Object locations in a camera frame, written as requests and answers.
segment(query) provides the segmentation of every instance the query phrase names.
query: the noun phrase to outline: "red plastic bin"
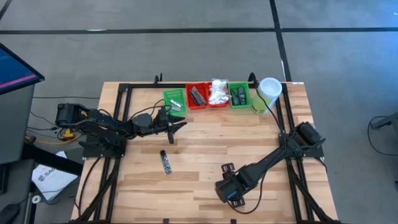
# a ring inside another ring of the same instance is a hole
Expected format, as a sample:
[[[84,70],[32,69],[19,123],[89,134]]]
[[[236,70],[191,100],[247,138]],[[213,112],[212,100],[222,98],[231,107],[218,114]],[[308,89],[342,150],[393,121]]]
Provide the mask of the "red plastic bin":
[[[209,94],[209,97],[210,97],[211,82],[206,83],[206,86],[207,86],[208,94]],[[223,104],[218,104],[218,105],[211,105],[211,104],[209,104],[209,107],[211,107],[211,108],[220,108],[220,107],[226,107],[226,106],[228,106],[228,105],[229,105],[229,100],[228,100],[227,102],[223,103]]]
[[[194,100],[192,99],[190,90],[192,89],[192,87],[196,87],[198,92],[201,94],[201,96],[203,96],[203,98],[206,100],[206,104],[203,106],[197,106],[194,102]],[[185,89],[187,91],[187,98],[188,98],[188,107],[191,110],[197,110],[197,109],[204,109],[207,107],[207,105],[209,104],[209,90],[207,89],[207,85],[206,83],[192,83],[192,84],[187,84],[185,86]]]

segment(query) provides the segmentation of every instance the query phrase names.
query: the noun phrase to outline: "computer monitor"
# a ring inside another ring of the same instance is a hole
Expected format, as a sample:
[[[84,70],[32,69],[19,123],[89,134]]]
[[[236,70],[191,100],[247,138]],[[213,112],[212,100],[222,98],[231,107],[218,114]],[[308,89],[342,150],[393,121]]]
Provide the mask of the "computer monitor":
[[[43,80],[43,75],[0,43],[0,95]]]

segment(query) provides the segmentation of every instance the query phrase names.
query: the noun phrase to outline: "gray floor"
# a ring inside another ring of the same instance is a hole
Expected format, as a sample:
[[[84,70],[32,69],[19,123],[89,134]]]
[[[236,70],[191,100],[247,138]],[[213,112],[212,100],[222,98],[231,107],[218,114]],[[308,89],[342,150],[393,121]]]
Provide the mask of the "gray floor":
[[[396,1],[276,0],[281,27],[397,27]],[[13,0],[0,30],[137,29],[176,27],[273,27],[263,0]],[[315,124],[327,138],[326,164],[340,220],[396,223],[396,157],[368,144],[373,116],[398,111],[398,32],[283,34],[293,81],[305,82]],[[104,81],[284,80],[274,33],[0,35],[46,81],[36,96],[99,96]],[[57,103],[96,107],[98,100],[34,100],[32,111],[53,121]],[[31,117],[29,125],[48,127]],[[398,153],[390,127],[371,132],[376,147]],[[78,160],[77,145],[67,150]],[[36,223],[66,222],[76,188],[56,205],[40,204]]]

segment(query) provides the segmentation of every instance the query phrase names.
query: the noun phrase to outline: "white paper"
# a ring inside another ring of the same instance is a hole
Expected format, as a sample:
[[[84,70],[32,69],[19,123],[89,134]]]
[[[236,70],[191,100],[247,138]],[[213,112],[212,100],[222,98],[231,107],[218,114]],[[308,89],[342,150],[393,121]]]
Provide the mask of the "white paper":
[[[67,155],[65,155],[65,152],[63,151],[58,152],[56,155],[67,158]],[[76,178],[77,175],[69,174],[67,172],[59,171],[57,169],[43,165],[38,165],[32,173],[33,183],[35,183],[36,187],[48,201],[51,201],[63,190],[64,187],[66,187]]]

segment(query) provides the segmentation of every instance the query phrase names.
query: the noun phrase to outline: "wooden table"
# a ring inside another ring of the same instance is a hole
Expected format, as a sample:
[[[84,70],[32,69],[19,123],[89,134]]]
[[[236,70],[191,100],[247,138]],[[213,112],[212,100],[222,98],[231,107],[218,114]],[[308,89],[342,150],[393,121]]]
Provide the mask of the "wooden table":
[[[118,85],[116,82],[104,83],[98,108],[113,112]],[[287,83],[287,87],[295,124],[302,121],[313,123],[305,86]],[[168,89],[133,89],[129,117],[136,111],[153,106],[163,98],[165,90]],[[280,102],[285,127],[289,130],[283,96]],[[232,110],[227,107],[188,110],[185,117],[188,124],[176,133],[174,145],[168,143],[166,134],[137,137],[128,142],[118,177],[113,223],[161,223],[164,218],[169,218],[172,223],[229,223],[231,219],[237,219],[238,223],[295,223],[287,169],[283,161],[268,171],[262,202],[250,215],[232,211],[218,199],[215,192],[215,182],[222,179],[222,164],[233,162],[238,169],[257,162],[279,147],[279,130],[271,114],[258,116],[249,108]],[[170,175],[164,174],[159,156],[162,149],[167,151],[170,160],[173,170]],[[82,180],[94,161],[85,161]],[[88,179],[82,210],[98,192],[103,161],[97,163]],[[303,163],[310,193],[326,214],[337,219],[325,168],[311,158],[305,158]],[[80,182],[78,195],[82,184],[83,181]],[[302,216],[306,219],[303,198],[299,195]],[[251,210],[257,203],[259,187],[244,197],[246,206],[240,209]],[[102,218],[105,217],[107,202],[108,194],[103,200]],[[77,216],[77,209],[74,208],[72,218]]]

